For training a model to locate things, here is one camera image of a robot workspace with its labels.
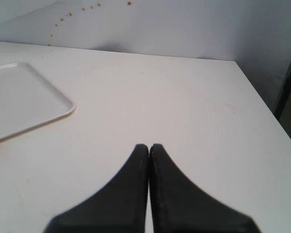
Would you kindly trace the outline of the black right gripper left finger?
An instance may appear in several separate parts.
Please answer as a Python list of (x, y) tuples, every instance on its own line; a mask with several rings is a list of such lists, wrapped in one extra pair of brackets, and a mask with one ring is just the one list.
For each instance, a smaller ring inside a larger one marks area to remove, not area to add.
[(149, 151), (137, 144), (117, 174), (87, 200), (54, 217), (46, 233), (143, 233)]

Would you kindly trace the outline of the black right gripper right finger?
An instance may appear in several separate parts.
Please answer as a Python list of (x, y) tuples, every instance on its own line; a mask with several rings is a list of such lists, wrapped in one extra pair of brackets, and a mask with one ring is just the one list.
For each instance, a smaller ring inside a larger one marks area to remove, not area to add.
[(216, 200), (177, 167), (161, 144), (149, 155), (149, 188), (156, 233), (257, 233), (254, 220)]

